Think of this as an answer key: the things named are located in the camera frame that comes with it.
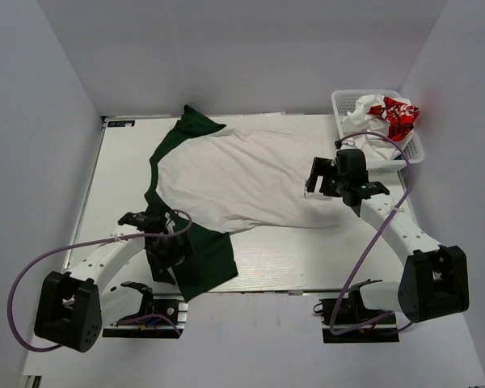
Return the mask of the white red print t-shirt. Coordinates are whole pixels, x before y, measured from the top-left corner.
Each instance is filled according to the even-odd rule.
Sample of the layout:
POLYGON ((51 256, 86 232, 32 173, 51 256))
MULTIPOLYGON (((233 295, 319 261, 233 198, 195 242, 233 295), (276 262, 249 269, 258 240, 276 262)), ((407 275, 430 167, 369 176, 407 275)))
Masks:
POLYGON ((343 147, 363 151, 369 161, 391 161, 412 139, 419 115, 409 99, 363 95, 341 120, 343 147))

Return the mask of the white green Charlie Brown t-shirt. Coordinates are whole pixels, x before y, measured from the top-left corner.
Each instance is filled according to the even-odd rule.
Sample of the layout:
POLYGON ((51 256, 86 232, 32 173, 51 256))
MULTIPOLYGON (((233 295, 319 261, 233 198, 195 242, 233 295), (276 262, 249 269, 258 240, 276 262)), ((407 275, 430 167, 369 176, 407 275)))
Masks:
POLYGON ((258 226, 337 226, 332 200, 304 197, 321 141, 266 130, 230 128, 186 105, 149 159, 151 213, 184 211, 195 257, 174 265, 185 300, 238 275, 232 234, 258 226))

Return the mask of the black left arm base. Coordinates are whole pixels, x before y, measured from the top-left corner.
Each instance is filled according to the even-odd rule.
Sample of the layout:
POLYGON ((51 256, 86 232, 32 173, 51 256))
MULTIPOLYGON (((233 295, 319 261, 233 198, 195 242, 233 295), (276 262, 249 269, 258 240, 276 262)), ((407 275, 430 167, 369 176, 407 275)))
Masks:
POLYGON ((104 338, 173 339, 184 331, 188 304, 176 293, 156 293, 126 281, 102 295, 104 338))

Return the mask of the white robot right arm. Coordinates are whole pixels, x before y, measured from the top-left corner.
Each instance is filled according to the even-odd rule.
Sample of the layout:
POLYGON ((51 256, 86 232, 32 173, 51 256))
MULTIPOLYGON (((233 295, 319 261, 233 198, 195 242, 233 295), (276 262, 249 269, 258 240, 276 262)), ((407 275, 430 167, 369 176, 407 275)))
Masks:
POLYGON ((384 239, 403 266, 398 282, 346 282, 349 289, 336 304, 356 321, 371 323, 378 315, 402 313, 420 323, 469 309, 466 253, 441 244, 405 215, 386 186, 369 179, 362 151, 340 150, 333 159, 315 158, 306 190, 342 199, 375 229, 373 240, 384 239))

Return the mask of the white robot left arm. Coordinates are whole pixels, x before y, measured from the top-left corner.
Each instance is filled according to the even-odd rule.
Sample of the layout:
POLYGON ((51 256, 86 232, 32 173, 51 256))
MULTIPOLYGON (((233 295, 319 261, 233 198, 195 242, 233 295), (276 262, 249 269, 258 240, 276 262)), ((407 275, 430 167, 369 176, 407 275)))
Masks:
POLYGON ((128 212, 108 238, 95 243, 88 257, 65 272, 50 272, 41 286, 35 335, 87 352, 105 327, 167 321, 154 308, 150 286, 116 276, 132 258, 145 253, 152 261, 151 274, 160 282, 172 283, 171 267, 194 256, 188 233, 192 219, 187 217, 182 227, 173 222, 186 216, 176 209, 158 214, 128 212))

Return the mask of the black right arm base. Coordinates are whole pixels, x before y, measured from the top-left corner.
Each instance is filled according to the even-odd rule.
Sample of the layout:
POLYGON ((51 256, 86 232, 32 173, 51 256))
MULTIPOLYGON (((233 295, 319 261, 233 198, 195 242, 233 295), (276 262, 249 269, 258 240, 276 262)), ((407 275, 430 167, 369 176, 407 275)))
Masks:
MULTIPOLYGON (((358 292, 363 285, 371 283, 377 283, 377 281, 367 280, 350 287, 349 292, 343 298, 335 318, 336 330, 343 330, 364 323, 382 314, 381 310, 366 310, 361 295, 358 292)), ((329 324, 336 302, 337 297, 323 298, 313 307, 313 313, 321 318, 323 342, 325 344, 379 344, 399 342, 399 334, 396 332, 397 321, 394 315, 390 315, 373 324, 364 325, 355 331, 350 331, 342 335, 333 335, 330 332, 329 324)))

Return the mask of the white plastic basket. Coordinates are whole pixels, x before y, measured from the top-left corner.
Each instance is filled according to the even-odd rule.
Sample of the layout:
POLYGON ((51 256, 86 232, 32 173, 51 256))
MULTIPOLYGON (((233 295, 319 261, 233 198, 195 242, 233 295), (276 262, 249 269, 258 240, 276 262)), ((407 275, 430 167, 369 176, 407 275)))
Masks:
POLYGON ((331 95, 345 149, 364 152, 369 169, 399 171, 424 160, 415 132, 420 109, 396 91, 344 90, 331 95))

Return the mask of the blue table label sticker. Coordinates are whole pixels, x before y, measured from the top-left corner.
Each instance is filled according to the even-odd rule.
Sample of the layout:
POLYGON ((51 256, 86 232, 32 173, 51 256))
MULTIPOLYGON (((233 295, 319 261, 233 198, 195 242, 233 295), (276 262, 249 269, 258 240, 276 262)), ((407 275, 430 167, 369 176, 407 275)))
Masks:
POLYGON ((135 120, 109 120, 107 122, 108 128, 126 128, 133 127, 136 124, 135 120))

